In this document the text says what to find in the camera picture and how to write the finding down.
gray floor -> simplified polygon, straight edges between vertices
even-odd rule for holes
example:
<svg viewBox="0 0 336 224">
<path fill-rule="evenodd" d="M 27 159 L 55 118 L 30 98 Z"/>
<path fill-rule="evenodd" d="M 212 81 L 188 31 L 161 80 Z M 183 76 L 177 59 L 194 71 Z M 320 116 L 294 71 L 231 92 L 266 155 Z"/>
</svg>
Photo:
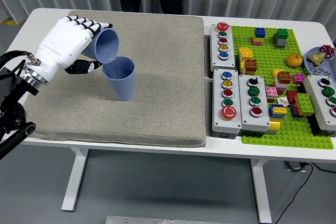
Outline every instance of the gray floor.
<svg viewBox="0 0 336 224">
<path fill-rule="evenodd" d="M 0 25 L 0 54 L 18 30 Z M 62 212 L 74 159 L 69 148 L 27 145 L 2 159 L 0 223 L 103 224 L 108 215 L 258 223 L 247 159 L 91 150 L 75 210 Z M 264 165 L 274 221 L 309 170 L 287 172 L 280 161 Z M 315 168 L 279 223 L 336 223 L 335 182 L 336 174 Z"/>
</svg>

table leg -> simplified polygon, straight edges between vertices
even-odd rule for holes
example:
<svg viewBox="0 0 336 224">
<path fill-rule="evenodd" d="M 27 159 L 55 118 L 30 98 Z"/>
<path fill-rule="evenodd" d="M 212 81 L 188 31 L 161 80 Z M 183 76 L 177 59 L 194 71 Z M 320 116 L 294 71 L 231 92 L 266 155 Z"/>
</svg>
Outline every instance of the table leg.
<svg viewBox="0 0 336 224">
<path fill-rule="evenodd" d="M 265 164 L 267 161 L 268 160 L 264 159 L 251 159 L 251 167 L 260 223 L 272 223 L 263 170 L 263 164 Z"/>
<path fill-rule="evenodd" d="M 73 163 L 68 188 L 65 193 L 62 211 L 73 211 L 77 199 L 77 193 L 82 179 L 82 174 L 85 167 L 86 157 L 89 149 L 71 148 L 76 154 L 75 162 Z"/>
</svg>

ribbed cup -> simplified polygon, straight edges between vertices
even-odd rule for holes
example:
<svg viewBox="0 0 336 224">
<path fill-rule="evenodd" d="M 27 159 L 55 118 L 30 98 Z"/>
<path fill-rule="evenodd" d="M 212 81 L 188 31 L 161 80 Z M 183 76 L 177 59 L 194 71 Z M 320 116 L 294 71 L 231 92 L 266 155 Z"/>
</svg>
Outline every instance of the ribbed cup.
<svg viewBox="0 0 336 224">
<path fill-rule="evenodd" d="M 117 56 L 103 65 L 103 74 L 118 100 L 127 101 L 134 96 L 135 64 L 130 58 Z"/>
<path fill-rule="evenodd" d="M 119 51 L 119 37 L 112 28 L 106 28 L 93 36 L 82 55 L 101 63 L 110 63 Z"/>
</svg>

gray fabric mat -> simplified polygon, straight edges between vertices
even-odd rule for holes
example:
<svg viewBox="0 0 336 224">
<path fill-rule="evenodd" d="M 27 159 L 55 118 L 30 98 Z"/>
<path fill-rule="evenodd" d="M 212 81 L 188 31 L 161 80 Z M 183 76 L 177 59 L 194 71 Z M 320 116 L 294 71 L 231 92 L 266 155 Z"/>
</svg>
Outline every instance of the gray fabric mat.
<svg viewBox="0 0 336 224">
<path fill-rule="evenodd" d="M 205 145 L 203 20 L 198 17 L 75 10 L 113 24 L 119 56 L 136 64 L 135 96 L 117 101 L 101 68 L 28 96 L 32 136 L 45 140 L 198 147 Z"/>
</svg>

blue plate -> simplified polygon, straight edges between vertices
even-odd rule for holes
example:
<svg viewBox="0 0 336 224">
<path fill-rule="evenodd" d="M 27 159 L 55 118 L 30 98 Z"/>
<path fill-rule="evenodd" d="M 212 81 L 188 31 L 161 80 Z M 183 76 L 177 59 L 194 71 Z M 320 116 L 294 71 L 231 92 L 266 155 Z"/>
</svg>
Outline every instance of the blue plate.
<svg viewBox="0 0 336 224">
<path fill-rule="evenodd" d="M 310 73 L 311 75 L 313 75 L 314 74 L 314 71 L 312 71 L 311 69 L 310 69 L 310 67 L 309 67 L 309 63 L 310 63 L 310 61 L 308 60 L 308 57 L 313 53 L 313 52 L 320 52 L 320 47 L 314 47 L 314 48 L 312 48 L 312 49 L 310 49 L 307 53 L 306 53 L 306 55 L 305 55 L 305 63 L 304 63 L 304 66 L 305 66 L 305 68 L 306 68 L 306 70 L 308 71 L 308 73 Z M 334 74 L 334 72 L 333 72 L 333 70 L 332 70 L 332 67 L 331 67 L 331 60 L 328 60 L 328 59 L 325 59 L 324 60 L 324 62 L 321 64 L 321 65 L 319 65 L 319 66 L 317 66 L 316 68 L 323 68 L 323 72 L 322 73 L 320 73 L 319 75 L 320 76 L 325 76 L 324 75 L 324 72 L 326 72 L 326 71 L 329 71 L 330 72 L 330 78 L 331 78 L 331 80 L 332 80 L 332 82 L 333 83 L 336 83 L 336 78 L 335 78 L 335 74 Z"/>
</svg>

